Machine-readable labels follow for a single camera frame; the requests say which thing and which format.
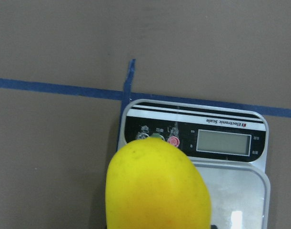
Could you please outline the horizontal blue tape strip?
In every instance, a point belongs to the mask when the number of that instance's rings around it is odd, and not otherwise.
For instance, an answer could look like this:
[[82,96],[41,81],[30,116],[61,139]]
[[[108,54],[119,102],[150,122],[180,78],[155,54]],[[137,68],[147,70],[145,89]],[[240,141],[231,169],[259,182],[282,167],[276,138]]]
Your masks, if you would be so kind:
[[[109,99],[109,100],[117,100],[117,101],[121,101],[124,96],[124,92],[122,91],[53,84],[53,83],[29,82],[29,81],[3,79],[3,78],[0,78],[0,88],[50,93],[50,94],[84,96],[84,97]],[[279,107],[240,104],[240,103],[228,103],[228,102],[220,102],[220,101],[212,101],[212,100],[202,100],[202,99],[192,99],[192,98],[182,98],[182,97],[174,97],[174,96],[132,92],[130,94],[130,100],[133,101],[137,99],[153,99],[153,100],[163,100],[163,101],[178,102],[178,103],[218,106],[218,107],[225,107],[225,108],[231,108],[231,109],[250,110],[250,111],[257,112],[261,115],[291,118],[291,109],[289,108],[279,108]]]

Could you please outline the white electronic kitchen scale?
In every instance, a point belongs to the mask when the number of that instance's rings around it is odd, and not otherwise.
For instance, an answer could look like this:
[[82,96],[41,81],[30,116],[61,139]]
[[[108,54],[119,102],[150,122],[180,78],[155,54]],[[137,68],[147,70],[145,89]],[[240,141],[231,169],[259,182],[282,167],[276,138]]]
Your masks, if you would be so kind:
[[265,229],[271,185],[265,173],[269,127],[257,112],[135,100],[123,109],[118,147],[158,135],[183,151],[210,192],[218,229]]

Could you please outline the yellow mango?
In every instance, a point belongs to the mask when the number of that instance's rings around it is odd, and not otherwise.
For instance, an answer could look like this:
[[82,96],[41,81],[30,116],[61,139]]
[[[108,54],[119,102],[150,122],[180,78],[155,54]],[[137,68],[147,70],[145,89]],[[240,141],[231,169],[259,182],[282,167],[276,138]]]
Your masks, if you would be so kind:
[[134,140],[111,159],[105,187],[109,229],[209,229],[211,199],[191,160],[160,138]]

